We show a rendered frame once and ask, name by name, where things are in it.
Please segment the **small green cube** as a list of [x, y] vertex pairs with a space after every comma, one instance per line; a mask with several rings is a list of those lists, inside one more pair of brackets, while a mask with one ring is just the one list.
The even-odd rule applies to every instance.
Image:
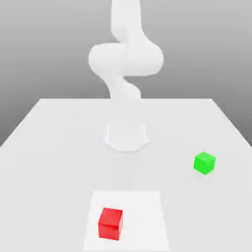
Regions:
[[200, 154], [195, 156], [193, 168], [194, 170], [197, 170], [198, 172], [207, 175], [214, 169], [215, 161], [215, 156], [206, 152], [201, 152]]

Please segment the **small red cube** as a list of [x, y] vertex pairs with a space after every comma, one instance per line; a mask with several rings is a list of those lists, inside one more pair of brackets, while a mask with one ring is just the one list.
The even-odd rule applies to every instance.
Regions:
[[123, 227], [123, 211], [120, 209], [102, 209], [98, 220], [99, 238], [118, 241]]

